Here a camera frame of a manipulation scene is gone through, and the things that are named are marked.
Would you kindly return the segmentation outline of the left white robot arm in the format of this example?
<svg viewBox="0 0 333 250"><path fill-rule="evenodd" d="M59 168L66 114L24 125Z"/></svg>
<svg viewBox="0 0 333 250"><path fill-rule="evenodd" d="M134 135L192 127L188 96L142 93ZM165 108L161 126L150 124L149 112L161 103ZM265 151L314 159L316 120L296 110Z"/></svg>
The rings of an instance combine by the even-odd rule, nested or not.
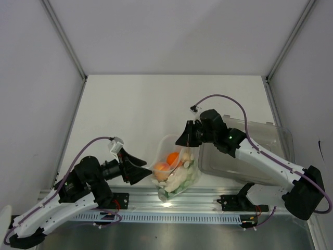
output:
<svg viewBox="0 0 333 250"><path fill-rule="evenodd" d="M108 181L122 177L134 185L152 174L146 162L121 149L117 159L100 164L86 156L37 205L14 218L4 244L29 249L45 240L57 227L90 209L106 209L114 199Z"/></svg>

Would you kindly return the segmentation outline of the green lettuce leaf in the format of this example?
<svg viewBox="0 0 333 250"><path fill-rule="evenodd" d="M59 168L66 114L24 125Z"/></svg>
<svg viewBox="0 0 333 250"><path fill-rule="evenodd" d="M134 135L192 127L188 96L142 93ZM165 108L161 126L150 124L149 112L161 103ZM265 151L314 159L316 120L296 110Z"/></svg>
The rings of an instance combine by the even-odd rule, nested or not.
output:
<svg viewBox="0 0 333 250"><path fill-rule="evenodd" d="M184 192L186 189L188 189L190 186L192 186L197 181L198 176L199 176L199 169L198 169L196 160L187 161L180 167L187 169L187 179L175 191L173 191L171 193L166 192L164 189L168 178L165 181L158 181L155 179L153 180L153 183L157 187L159 196L162 200L168 200L168 199L171 199L171 198L179 195L180 193Z"/></svg>

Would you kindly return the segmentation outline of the peach fruit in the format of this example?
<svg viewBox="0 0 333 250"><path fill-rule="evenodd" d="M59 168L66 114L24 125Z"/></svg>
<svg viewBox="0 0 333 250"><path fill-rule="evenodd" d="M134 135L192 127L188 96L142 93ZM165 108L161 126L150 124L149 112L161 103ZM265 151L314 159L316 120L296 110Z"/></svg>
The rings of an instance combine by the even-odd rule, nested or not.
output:
<svg viewBox="0 0 333 250"><path fill-rule="evenodd" d="M158 162L153 167L153 173L158 181L165 181L170 175L170 165L166 162Z"/></svg>

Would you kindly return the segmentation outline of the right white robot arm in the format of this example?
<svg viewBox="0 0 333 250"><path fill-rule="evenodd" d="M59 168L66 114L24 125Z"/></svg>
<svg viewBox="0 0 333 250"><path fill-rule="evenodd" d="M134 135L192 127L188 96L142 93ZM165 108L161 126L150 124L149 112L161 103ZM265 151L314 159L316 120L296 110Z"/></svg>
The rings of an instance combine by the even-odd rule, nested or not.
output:
<svg viewBox="0 0 333 250"><path fill-rule="evenodd" d="M238 193L238 206L249 210L255 205L285 207L292 215L308 220L326 197L322 175L314 166L293 164L261 147L246 133L229 128L214 109L188 120L177 146L198 147L213 144L221 153L244 161L277 182L273 185L247 183Z"/></svg>

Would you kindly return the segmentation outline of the clear zip top bag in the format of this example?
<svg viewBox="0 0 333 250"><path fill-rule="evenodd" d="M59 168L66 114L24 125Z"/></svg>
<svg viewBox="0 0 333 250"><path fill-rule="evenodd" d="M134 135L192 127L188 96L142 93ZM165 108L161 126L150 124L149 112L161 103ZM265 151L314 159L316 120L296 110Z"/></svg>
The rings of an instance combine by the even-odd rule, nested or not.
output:
<svg viewBox="0 0 333 250"><path fill-rule="evenodd" d="M199 155L199 148L198 147L183 147L183 146L177 146L175 145L176 140L178 139L177 135L167 135L165 136L159 143L158 148L157 148L157 153L156 153L156 157L152 163L152 165L150 166L150 169L152 171L152 177L151 177L151 181L153 183L153 180L156 180L156 177L153 173L153 167L156 163L159 162L166 162L167 161L167 156L172 153L172 152L178 152L179 153L179 158L178 158L178 162L176 163L175 166L170 166L170 174L172 171L174 171L177 167L182 166L185 162L181 161L181 157L182 154L187 152L187 153L191 153L191 160L196 160L197 161L197 165L198 165L198 155ZM162 202L167 202L171 199L168 200L162 200L159 196L159 192L158 192L158 197Z"/></svg>

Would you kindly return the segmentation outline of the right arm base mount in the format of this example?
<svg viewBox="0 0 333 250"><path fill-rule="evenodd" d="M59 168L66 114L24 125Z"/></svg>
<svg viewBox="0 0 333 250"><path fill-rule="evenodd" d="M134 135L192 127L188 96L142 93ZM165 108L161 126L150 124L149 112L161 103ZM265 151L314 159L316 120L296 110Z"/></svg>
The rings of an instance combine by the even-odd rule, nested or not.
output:
<svg viewBox="0 0 333 250"><path fill-rule="evenodd" d="M216 200L222 207L222 211L236 212L268 212L267 205L253 205L244 195L221 195Z"/></svg>

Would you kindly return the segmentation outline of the orange fruit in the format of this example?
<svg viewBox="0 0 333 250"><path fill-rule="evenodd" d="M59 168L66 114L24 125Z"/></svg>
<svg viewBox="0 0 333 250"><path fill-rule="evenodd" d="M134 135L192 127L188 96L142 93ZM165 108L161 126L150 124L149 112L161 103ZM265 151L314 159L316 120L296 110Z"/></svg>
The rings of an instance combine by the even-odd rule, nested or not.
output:
<svg viewBox="0 0 333 250"><path fill-rule="evenodd" d="M178 162L179 153L178 152L172 152L167 156L166 163L170 166L175 166Z"/></svg>

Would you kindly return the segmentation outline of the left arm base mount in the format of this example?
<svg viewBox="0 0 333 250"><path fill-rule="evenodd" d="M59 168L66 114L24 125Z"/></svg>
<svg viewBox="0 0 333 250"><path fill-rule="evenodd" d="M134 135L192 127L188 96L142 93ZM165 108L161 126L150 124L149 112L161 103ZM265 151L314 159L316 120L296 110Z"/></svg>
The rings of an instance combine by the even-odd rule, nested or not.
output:
<svg viewBox="0 0 333 250"><path fill-rule="evenodd" d="M101 209L113 209L113 210L127 210L130 201L130 194L124 192L116 192L113 194L113 199L103 205Z"/></svg>

